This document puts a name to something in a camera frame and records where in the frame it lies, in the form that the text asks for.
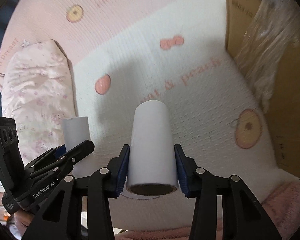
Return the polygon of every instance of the blue gripper pad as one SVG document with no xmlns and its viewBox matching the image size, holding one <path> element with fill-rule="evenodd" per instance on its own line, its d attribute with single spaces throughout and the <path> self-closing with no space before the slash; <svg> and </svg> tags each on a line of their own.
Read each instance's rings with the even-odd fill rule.
<svg viewBox="0 0 300 240">
<path fill-rule="evenodd" d="M 66 145 L 64 144 L 64 145 L 60 146 L 60 147 L 56 150 L 56 152 L 54 153 L 54 157 L 55 157 L 56 159 L 59 159 L 61 156 L 65 155 L 66 152 L 67 152 L 67 151 L 66 151 Z"/>
<path fill-rule="evenodd" d="M 180 185 L 182 193 L 185 194 L 186 197 L 188 197 L 189 193 L 190 193 L 190 190 L 188 187 L 188 176 L 186 174 L 184 164 L 180 157 L 180 153 L 179 153 L 180 148 L 178 147 L 177 144 L 174 146 L 174 149 L 175 149 L 174 152 L 175 152 L 176 163 L 177 163 L 178 180 L 179 180 L 179 185 Z"/>
<path fill-rule="evenodd" d="M 123 158 L 122 158 L 121 166 L 119 168 L 118 176 L 117 176 L 117 185 L 116 185 L 117 197 L 119 197 L 120 194 L 122 193 L 124 184 L 126 182 L 126 178 L 127 178 L 127 174 L 128 174 L 130 146 L 124 145 L 120 155 L 121 154 L 123 154 Z"/>
</svg>

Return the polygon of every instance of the cardboard tube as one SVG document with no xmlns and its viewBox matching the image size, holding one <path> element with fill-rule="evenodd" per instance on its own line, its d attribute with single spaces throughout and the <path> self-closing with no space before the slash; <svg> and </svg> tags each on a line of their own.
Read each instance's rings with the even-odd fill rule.
<svg viewBox="0 0 300 240">
<path fill-rule="evenodd" d="M 63 119 L 62 129 L 67 152 L 85 140 L 90 140 L 87 116 Z"/>
<path fill-rule="evenodd" d="M 87 116 L 63 119 L 62 129 L 67 152 L 85 140 L 91 140 Z M 74 165 L 72 174 L 76 178 L 82 178 L 90 176 L 94 171 L 90 159 L 86 157 Z"/>
<path fill-rule="evenodd" d="M 127 190 L 137 195 L 158 196 L 177 188 L 168 108 L 157 100 L 144 102 L 134 115 Z"/>
</svg>

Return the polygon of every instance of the printed flower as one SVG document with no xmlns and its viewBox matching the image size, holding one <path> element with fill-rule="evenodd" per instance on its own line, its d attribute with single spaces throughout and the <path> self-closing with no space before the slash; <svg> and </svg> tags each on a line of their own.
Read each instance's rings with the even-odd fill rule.
<svg viewBox="0 0 300 240">
<path fill-rule="evenodd" d="M 38 49 L 43 50 L 43 44 L 41 42 L 38 43 Z"/>
<path fill-rule="evenodd" d="M 64 119 L 65 115 L 63 113 L 53 114 L 51 117 L 51 120 L 56 125 L 61 125 L 61 120 Z"/>
<path fill-rule="evenodd" d="M 20 90 L 18 92 L 18 97 L 20 97 L 20 98 L 24 98 L 25 95 L 26 95 L 26 92 L 24 90 Z"/>
<path fill-rule="evenodd" d="M 43 106 L 44 105 L 44 100 L 42 98 L 37 99 L 36 101 L 38 106 Z"/>
<path fill-rule="evenodd" d="M 48 72 L 45 69 L 41 69 L 39 75 L 41 75 L 42 77 L 47 77 Z"/>
<path fill-rule="evenodd" d="M 17 126 L 17 132 L 20 133 L 26 128 L 25 124 L 20 124 Z"/>
<path fill-rule="evenodd" d="M 39 140 L 35 144 L 35 150 L 38 153 L 44 153 L 45 151 L 48 150 L 47 142 L 44 140 Z"/>
<path fill-rule="evenodd" d="M 51 59 L 56 62 L 63 61 L 63 57 L 59 53 L 55 53 L 55 52 L 51 53 Z"/>
<path fill-rule="evenodd" d="M 28 47 L 29 45 L 30 45 L 30 42 L 29 42 L 29 41 L 23 40 L 23 41 L 22 41 L 22 44 L 21 44 L 21 47 L 26 48 L 26 47 Z"/>
</svg>

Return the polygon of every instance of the pink fluffy rug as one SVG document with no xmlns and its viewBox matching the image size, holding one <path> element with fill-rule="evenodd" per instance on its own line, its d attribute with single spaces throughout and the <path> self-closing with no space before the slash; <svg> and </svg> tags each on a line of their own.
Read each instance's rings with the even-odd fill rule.
<svg viewBox="0 0 300 240">
<path fill-rule="evenodd" d="M 283 184 L 262 203 L 283 240 L 289 239 L 300 226 L 300 182 Z M 190 227 L 153 232 L 127 231 L 116 235 L 116 240 L 187 240 Z M 217 240 L 222 239 L 222 220 L 217 223 Z"/>
</svg>

